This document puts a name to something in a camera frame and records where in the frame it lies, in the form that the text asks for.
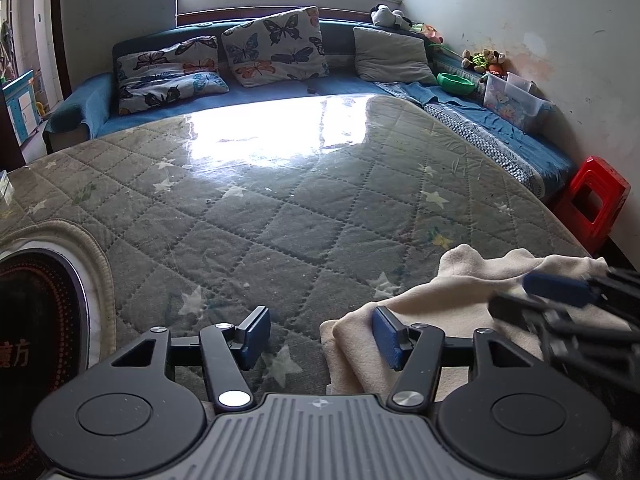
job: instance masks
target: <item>plastic storage box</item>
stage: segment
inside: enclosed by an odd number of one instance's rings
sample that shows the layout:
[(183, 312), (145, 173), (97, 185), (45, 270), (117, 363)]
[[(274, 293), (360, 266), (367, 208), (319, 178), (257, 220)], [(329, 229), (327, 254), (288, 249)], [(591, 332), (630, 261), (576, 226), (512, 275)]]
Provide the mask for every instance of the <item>plastic storage box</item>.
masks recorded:
[(517, 86), (529, 94), (535, 87), (533, 81), (521, 78), (519, 75), (512, 74), (511, 72), (507, 72), (507, 83)]
[(484, 106), (523, 132), (536, 134), (554, 104), (538, 99), (495, 75), (488, 76)]

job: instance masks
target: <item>sofa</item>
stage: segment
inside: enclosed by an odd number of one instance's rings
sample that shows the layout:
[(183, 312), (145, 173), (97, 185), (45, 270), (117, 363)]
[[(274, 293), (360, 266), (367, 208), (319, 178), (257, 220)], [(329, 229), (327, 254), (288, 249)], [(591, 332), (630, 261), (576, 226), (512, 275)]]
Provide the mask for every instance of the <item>sofa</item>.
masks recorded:
[[(113, 66), (115, 68), (116, 60), (126, 54), (158, 50), (197, 36), (216, 36), (220, 39), (225, 30), (246, 21), (209, 22), (177, 27), (117, 43), (112, 50)], [(360, 79), (353, 63), (355, 52), (353, 27), (382, 27), (337, 20), (320, 20), (320, 27), (326, 60), (330, 68), (330, 75), (327, 77), (304, 81), (279, 81), (254, 88), (244, 88), (228, 70), (225, 50), (220, 48), (218, 50), (220, 75), (229, 86), (228, 93), (205, 95), (180, 101), (169, 107), (154, 108), (124, 116), (118, 114), (115, 71), (89, 78), (78, 86), (50, 115), (49, 122), (43, 132), (47, 152), (57, 152), (85, 140), (95, 139), (151, 121), (208, 108), (309, 95), (360, 92), (386, 94), (374, 83)], [(425, 42), (425, 50), (431, 61), (431, 49), (427, 48), (431, 42), (424, 36), (404, 30), (382, 29), (421, 38)]]

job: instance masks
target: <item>red stool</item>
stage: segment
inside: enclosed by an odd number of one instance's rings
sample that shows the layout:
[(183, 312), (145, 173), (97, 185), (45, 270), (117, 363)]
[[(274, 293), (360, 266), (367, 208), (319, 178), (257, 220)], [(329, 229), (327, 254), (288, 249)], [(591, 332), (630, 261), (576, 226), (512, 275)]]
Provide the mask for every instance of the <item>red stool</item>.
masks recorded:
[(599, 156), (590, 156), (553, 206), (553, 213), (590, 254), (607, 238), (631, 186)]

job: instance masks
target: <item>butterfly pillow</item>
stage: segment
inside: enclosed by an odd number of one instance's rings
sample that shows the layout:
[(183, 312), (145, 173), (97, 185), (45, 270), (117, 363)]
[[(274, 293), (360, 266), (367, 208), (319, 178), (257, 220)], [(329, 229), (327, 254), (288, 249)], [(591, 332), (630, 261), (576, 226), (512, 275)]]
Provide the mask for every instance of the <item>butterfly pillow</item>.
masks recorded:
[(242, 86), (329, 75), (318, 8), (290, 10), (222, 33), (226, 57)]
[(122, 56), (116, 61), (116, 76), (121, 115), (229, 91), (218, 75), (218, 42), (213, 36)]

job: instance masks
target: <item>blue cabinet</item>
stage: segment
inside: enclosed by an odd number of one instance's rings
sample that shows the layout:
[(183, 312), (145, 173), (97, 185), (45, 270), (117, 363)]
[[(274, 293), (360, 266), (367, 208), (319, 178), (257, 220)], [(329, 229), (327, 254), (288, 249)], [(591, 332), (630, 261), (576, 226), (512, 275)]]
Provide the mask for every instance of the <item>blue cabinet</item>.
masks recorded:
[(22, 144), (42, 122), (33, 93), (33, 70), (2, 87), (18, 144)]

